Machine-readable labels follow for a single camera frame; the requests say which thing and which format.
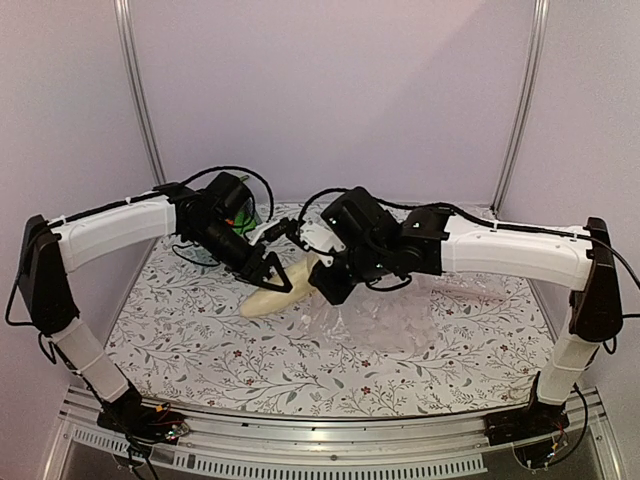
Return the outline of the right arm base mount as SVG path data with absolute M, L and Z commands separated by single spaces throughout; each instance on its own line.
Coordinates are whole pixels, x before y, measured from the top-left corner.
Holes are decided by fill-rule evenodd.
M 516 460 L 530 470 L 550 466 L 570 425 L 566 404 L 549 405 L 538 399 L 539 377 L 540 374 L 534 377 L 524 406 L 483 417 L 484 435 L 491 446 L 524 441 L 513 453 Z

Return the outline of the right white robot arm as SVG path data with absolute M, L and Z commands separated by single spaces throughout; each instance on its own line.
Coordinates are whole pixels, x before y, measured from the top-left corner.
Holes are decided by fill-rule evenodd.
M 298 218 L 304 248 L 319 255 L 309 282 L 333 305 L 364 284 L 378 290 L 386 275 L 408 286 L 415 274 L 488 273 L 569 289 L 569 312 L 551 357 L 537 376 L 532 402 L 517 415 L 517 427 L 537 436 L 552 424 L 601 343 L 615 337 L 624 319 L 616 269 L 620 259 L 606 223 L 543 227 L 476 217 L 447 203 L 406 207 L 366 189 L 334 189 L 336 199 L 321 224 Z

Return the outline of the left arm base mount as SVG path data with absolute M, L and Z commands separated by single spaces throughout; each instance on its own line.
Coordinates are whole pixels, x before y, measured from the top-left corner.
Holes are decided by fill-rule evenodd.
M 117 400 L 107 402 L 100 399 L 100 403 L 97 425 L 138 442 L 176 444 L 190 432 L 186 417 L 174 411 L 169 402 L 145 405 L 141 394 L 132 385 Z

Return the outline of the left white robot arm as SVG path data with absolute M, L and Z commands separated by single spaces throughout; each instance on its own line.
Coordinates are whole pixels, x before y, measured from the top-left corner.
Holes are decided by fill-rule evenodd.
M 248 170 L 221 166 L 209 171 L 215 177 L 201 189 L 190 186 L 202 176 L 196 173 L 71 216 L 47 220 L 37 215 L 25 225 L 10 293 L 24 301 L 29 317 L 22 324 L 51 342 L 97 398 L 111 404 L 111 419 L 128 434 L 148 426 L 148 412 L 126 396 L 133 387 L 81 320 L 70 273 L 131 245 L 177 235 L 204 248 L 244 283 L 277 293 L 293 288 L 277 255 L 238 232 L 237 214 L 255 199 L 240 178 Z

